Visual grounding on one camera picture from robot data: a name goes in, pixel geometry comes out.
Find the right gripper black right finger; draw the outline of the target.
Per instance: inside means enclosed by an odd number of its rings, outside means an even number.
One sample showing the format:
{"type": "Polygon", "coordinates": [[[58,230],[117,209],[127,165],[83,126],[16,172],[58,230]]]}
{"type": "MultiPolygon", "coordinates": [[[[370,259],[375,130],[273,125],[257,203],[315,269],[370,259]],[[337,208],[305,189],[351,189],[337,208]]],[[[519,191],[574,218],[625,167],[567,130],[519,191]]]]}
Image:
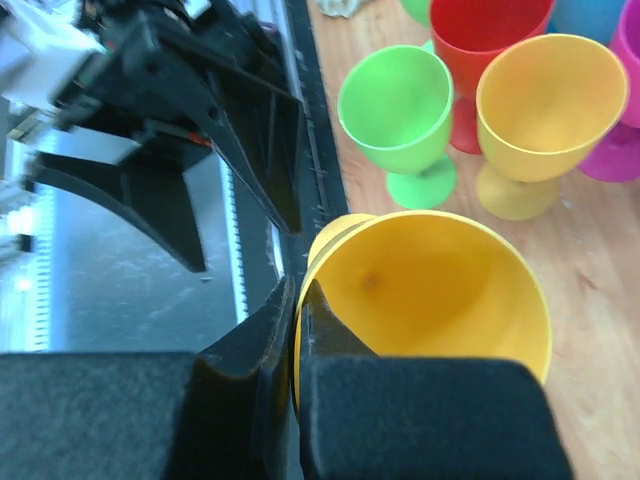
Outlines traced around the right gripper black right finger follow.
{"type": "Polygon", "coordinates": [[[381,357],[304,296],[298,373],[308,479],[569,479],[546,396],[509,360],[381,357]]]}

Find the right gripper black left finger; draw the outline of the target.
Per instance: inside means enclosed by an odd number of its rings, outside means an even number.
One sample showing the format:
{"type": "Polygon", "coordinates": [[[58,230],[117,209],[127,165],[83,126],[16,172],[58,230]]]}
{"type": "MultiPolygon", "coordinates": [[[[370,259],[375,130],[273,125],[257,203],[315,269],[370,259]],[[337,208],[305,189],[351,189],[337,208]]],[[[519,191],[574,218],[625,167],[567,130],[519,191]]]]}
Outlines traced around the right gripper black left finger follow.
{"type": "Polygon", "coordinates": [[[197,353],[5,354],[5,479],[282,479],[294,281],[197,353]]]}

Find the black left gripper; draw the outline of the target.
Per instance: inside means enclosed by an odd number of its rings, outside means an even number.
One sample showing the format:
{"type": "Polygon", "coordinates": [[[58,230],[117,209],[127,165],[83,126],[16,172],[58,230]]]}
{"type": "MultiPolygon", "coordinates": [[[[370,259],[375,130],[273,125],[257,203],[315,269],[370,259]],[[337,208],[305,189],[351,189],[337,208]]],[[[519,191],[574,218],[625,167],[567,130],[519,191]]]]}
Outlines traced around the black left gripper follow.
{"type": "MultiPolygon", "coordinates": [[[[227,1],[191,18],[181,1],[77,1],[74,27],[105,48],[54,94],[57,128],[132,138],[166,127],[215,146],[283,232],[302,228],[294,187],[301,102],[289,90],[275,29],[227,1]]],[[[38,153],[33,181],[83,197],[154,240],[191,272],[206,270],[180,172],[38,153]]]]}

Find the orange wine glass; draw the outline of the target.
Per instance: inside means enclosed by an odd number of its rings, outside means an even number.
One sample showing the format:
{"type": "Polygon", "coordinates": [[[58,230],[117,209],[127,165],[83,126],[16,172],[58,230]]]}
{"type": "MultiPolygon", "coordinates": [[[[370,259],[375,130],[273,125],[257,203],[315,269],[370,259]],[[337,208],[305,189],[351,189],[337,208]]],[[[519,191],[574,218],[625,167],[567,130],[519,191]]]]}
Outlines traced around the orange wine glass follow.
{"type": "Polygon", "coordinates": [[[546,34],[494,58],[476,90],[485,164],[480,204],[508,221],[537,217],[626,110],[629,77],[608,47],[583,36],[546,34]]]}
{"type": "Polygon", "coordinates": [[[318,283],[337,318],[389,369],[349,381],[377,406],[406,410],[439,392],[439,360],[508,360],[548,378],[552,322],[518,250],[488,227],[436,211],[349,214],[314,240],[301,289],[318,283]]]}

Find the green wine glass row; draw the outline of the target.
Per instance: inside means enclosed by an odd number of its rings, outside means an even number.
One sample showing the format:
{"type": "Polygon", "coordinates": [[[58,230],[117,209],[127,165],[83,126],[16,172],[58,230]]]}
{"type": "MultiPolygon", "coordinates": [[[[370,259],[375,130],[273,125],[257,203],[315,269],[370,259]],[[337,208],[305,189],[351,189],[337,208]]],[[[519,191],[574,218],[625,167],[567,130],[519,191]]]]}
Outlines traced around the green wine glass row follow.
{"type": "Polygon", "coordinates": [[[447,155],[455,99],[445,63],[422,46],[394,45],[361,60],[343,81],[337,100],[345,133],[386,172],[394,202],[432,209],[457,182],[447,155]]]}

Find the red wine glass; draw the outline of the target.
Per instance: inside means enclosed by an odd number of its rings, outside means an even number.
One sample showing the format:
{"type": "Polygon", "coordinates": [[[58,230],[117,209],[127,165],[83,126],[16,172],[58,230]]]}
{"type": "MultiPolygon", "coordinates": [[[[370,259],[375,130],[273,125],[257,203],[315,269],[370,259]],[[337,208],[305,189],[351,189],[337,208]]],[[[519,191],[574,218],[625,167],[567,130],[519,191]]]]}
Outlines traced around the red wine glass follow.
{"type": "Polygon", "coordinates": [[[451,144],[481,152],[477,137],[476,90],[489,63],[510,46],[542,35],[553,0],[440,0],[429,9],[435,53],[449,68],[457,99],[451,144]]]}

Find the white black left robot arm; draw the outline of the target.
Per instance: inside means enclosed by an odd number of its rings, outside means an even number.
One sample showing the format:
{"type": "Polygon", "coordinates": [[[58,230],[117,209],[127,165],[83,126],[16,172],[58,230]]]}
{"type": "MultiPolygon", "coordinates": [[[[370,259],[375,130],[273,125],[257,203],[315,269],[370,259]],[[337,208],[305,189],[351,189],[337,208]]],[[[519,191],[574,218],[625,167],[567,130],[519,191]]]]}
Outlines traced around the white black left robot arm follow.
{"type": "Polygon", "coordinates": [[[1,5],[1,93],[76,127],[128,138],[113,164],[39,153],[30,176],[90,200],[193,272],[206,268],[185,173],[217,153],[282,231],[302,228],[304,111],[273,31],[227,1],[82,1],[68,23],[1,5]]]}

